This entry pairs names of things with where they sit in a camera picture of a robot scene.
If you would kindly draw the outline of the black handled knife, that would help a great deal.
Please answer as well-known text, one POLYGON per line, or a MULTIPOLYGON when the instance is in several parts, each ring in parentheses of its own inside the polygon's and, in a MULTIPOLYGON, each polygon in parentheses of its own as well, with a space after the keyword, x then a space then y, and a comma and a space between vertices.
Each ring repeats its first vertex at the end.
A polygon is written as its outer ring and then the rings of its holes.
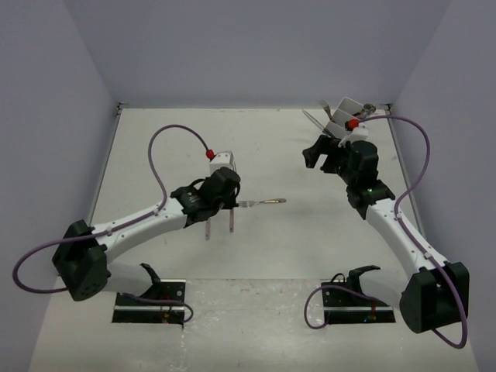
POLYGON ((322 132, 325 132, 326 128, 324 127, 323 124, 319 120, 317 120, 313 115, 311 115, 309 112, 307 112, 305 109, 302 109, 301 112, 303 115, 312 123, 314 124, 319 130, 322 132))

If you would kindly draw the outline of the green handled knife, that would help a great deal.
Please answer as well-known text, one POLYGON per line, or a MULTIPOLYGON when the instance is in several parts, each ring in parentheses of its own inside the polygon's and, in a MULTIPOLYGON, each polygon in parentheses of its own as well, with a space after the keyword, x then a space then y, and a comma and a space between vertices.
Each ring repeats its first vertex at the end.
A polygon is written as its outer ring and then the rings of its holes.
POLYGON ((334 137, 334 135, 330 131, 328 131, 327 128, 324 127, 324 125, 321 124, 321 122, 319 122, 313 115, 311 115, 309 112, 307 112, 304 109, 302 109, 301 112, 312 124, 314 124, 318 129, 320 129, 324 135, 331 138, 334 137))

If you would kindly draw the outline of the black handled fork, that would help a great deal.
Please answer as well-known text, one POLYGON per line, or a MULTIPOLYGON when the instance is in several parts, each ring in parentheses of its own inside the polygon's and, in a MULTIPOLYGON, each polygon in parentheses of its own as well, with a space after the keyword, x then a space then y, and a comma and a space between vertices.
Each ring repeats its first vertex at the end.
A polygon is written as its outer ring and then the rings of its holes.
POLYGON ((319 104, 322 106, 323 110, 325 111, 326 115, 328 116, 329 121, 334 122, 334 118, 332 116, 332 111, 331 111, 329 104, 323 99, 321 99, 319 101, 319 104))

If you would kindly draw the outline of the black handled spoon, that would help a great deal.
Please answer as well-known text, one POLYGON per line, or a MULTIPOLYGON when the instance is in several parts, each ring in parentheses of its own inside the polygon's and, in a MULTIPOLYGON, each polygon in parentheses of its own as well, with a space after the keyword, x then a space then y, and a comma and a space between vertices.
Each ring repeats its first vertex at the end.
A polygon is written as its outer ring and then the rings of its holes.
POLYGON ((365 119, 369 116, 371 116, 372 114, 374 114, 376 112, 377 108, 370 104, 370 103, 367 103, 367 104, 364 104, 361 108, 360 111, 356 112, 353 114, 353 117, 357 118, 357 119, 365 119))

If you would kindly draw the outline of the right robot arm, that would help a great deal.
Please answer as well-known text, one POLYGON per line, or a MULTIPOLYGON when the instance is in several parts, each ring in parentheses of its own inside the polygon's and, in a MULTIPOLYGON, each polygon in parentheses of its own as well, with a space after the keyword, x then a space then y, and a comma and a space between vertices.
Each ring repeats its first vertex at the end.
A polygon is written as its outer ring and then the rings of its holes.
POLYGON ((470 275, 462 263, 451 263, 413 227, 397 205, 392 190, 378 177, 379 156, 374 144, 357 140, 344 146, 321 135, 302 152, 305 166, 336 174, 346 184, 348 202, 383 238, 404 269, 408 283, 399 310, 406 325, 422 333, 468 318, 470 275))

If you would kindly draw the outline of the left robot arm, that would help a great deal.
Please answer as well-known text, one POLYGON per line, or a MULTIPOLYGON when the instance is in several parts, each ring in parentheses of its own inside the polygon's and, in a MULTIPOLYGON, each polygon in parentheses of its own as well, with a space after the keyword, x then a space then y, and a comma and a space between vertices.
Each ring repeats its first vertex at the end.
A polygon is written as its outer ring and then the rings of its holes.
POLYGON ((145 305, 178 306, 161 297, 162 280, 147 263, 130 266, 117 258, 165 233, 205 222, 220 210, 233 207, 240 176, 220 167, 204 180, 180 187, 164 205, 155 205, 143 220, 135 215, 96 227, 81 220, 70 225, 52 262, 74 301, 85 301, 101 291, 116 292, 145 305))

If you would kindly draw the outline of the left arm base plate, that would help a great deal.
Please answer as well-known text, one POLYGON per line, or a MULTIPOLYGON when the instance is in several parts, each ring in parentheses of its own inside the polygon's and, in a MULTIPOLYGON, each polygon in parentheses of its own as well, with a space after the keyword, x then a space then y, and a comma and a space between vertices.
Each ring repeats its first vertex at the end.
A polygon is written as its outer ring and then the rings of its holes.
POLYGON ((183 326, 191 318, 185 292, 185 279, 162 279, 144 296, 145 300, 118 293, 112 323, 183 326))

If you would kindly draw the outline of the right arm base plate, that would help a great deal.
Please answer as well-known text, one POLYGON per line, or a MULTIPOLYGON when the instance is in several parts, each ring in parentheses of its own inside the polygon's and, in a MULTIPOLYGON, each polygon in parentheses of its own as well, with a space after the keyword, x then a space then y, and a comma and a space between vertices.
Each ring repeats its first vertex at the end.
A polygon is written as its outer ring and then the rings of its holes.
POLYGON ((391 306, 370 301, 336 289, 322 290, 324 318, 327 325, 395 323, 391 306))

